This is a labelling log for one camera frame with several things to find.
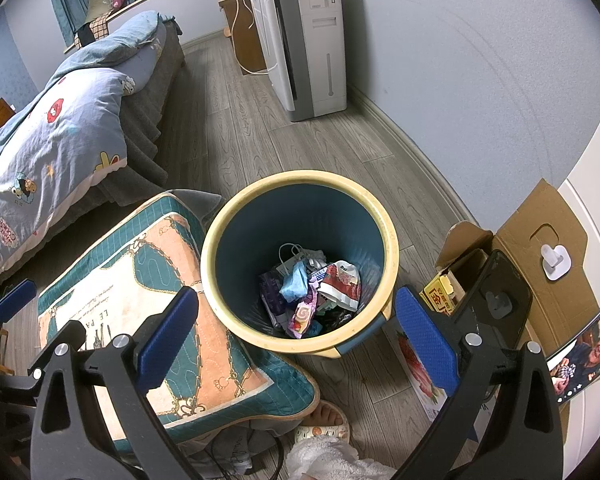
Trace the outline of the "red white snack wrapper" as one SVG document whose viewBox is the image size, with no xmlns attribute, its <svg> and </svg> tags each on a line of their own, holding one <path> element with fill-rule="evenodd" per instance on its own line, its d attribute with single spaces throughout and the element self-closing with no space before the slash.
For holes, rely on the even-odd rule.
<svg viewBox="0 0 600 480">
<path fill-rule="evenodd" d="M 317 290 L 337 307 L 356 312 L 361 298 L 358 268 L 344 260 L 329 264 Z"/>
</svg>

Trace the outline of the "blue surgical face mask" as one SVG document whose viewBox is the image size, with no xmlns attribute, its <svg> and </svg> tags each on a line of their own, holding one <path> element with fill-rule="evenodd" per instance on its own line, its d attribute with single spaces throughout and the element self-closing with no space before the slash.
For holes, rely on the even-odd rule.
<svg viewBox="0 0 600 480">
<path fill-rule="evenodd" d="M 309 279 L 306 270 L 306 254 L 301 246 L 284 243 L 278 248 L 279 266 L 277 271 L 283 275 L 280 294 L 291 304 L 308 294 Z"/>
</svg>

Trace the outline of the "pink purple candy wrapper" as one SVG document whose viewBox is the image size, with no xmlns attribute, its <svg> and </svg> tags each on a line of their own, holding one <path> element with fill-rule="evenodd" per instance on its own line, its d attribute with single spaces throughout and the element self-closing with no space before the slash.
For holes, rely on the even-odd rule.
<svg viewBox="0 0 600 480">
<path fill-rule="evenodd" d="M 300 339 L 309 329 L 317 304 L 317 284 L 310 283 L 308 294 L 296 305 L 291 315 L 288 330 L 291 336 Z"/>
</svg>

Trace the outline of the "black plastic trash bag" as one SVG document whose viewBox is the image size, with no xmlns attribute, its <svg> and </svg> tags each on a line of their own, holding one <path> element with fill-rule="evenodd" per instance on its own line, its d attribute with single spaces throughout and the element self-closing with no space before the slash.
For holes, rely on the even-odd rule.
<svg viewBox="0 0 600 480">
<path fill-rule="evenodd" d="M 340 307 L 316 312 L 310 324 L 310 334 L 317 336 L 330 333 L 349 323 L 354 317 L 354 312 Z"/>
</svg>

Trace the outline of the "teal and yellow trash bin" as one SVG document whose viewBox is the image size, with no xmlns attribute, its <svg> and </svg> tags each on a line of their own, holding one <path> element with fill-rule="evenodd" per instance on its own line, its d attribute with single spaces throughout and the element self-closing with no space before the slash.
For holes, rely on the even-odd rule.
<svg viewBox="0 0 600 480">
<path fill-rule="evenodd" d="M 290 271 L 290 259 L 310 250 L 356 267 L 362 307 L 333 330 L 294 338 L 273 325 L 258 279 Z M 399 259 L 396 229 L 370 191 L 339 174 L 294 170 L 248 185 L 221 208 L 200 272 L 210 308 L 238 338 L 278 353 L 338 359 L 390 318 Z"/>
</svg>

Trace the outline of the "printed photo sheet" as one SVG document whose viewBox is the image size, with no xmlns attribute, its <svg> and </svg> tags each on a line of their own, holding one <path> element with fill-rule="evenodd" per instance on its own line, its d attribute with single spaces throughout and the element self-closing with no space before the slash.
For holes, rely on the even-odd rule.
<svg viewBox="0 0 600 480">
<path fill-rule="evenodd" d="M 600 377 L 600 312 L 547 360 L 555 400 L 565 404 Z"/>
</svg>

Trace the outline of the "teal orange patterned cushion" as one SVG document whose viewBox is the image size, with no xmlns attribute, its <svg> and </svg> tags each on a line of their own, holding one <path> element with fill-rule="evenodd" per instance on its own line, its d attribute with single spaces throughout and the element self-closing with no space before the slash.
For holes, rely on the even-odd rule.
<svg viewBox="0 0 600 480">
<path fill-rule="evenodd" d="M 200 253 L 208 209 L 182 191 L 143 203 L 94 243 L 38 297 L 40 341 L 71 320 L 85 349 L 132 334 L 184 286 L 199 302 L 196 321 L 159 387 L 147 399 L 172 440 L 189 445 L 250 420 L 294 422 L 316 408 L 320 388 L 302 368 L 250 346 L 216 317 L 204 296 Z"/>
</svg>

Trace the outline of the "foot in slipper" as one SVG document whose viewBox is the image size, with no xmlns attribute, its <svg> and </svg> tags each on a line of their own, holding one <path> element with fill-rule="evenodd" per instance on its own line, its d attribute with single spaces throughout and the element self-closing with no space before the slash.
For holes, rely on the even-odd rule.
<svg viewBox="0 0 600 480">
<path fill-rule="evenodd" d="M 350 442 L 350 424 L 346 414 L 328 401 L 318 402 L 315 410 L 306 416 L 294 430 L 294 442 L 314 437 L 335 437 Z"/>
</svg>

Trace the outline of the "brown cardboard box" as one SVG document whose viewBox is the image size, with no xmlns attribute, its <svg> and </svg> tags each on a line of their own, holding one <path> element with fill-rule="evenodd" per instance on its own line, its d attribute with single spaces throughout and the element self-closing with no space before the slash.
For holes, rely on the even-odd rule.
<svg viewBox="0 0 600 480">
<path fill-rule="evenodd" d="M 541 247 L 562 245 L 571 268 L 551 281 L 543 269 Z M 584 272 L 588 236 L 574 212 L 554 186 L 538 184 L 495 232 L 469 221 L 449 229 L 436 269 L 441 271 L 475 248 L 487 254 L 498 249 L 517 267 L 532 291 L 532 303 L 523 340 L 538 342 L 551 356 L 566 345 L 598 313 L 598 303 Z"/>
</svg>

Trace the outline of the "wooden side cabinet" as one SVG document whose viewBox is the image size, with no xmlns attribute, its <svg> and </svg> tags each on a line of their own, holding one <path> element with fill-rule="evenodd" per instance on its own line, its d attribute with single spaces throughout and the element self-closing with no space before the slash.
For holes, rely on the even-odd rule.
<svg viewBox="0 0 600 480">
<path fill-rule="evenodd" d="M 263 73 L 263 56 L 250 0 L 220 0 L 226 19 L 225 36 L 232 43 L 234 57 L 244 74 Z"/>
</svg>

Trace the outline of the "white grey air purifier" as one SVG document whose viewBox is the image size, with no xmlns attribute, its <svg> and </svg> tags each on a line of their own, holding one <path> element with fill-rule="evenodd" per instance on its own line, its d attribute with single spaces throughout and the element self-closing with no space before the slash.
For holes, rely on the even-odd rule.
<svg viewBox="0 0 600 480">
<path fill-rule="evenodd" d="M 250 0 L 273 90 L 291 122 L 347 107 L 342 0 Z"/>
</svg>

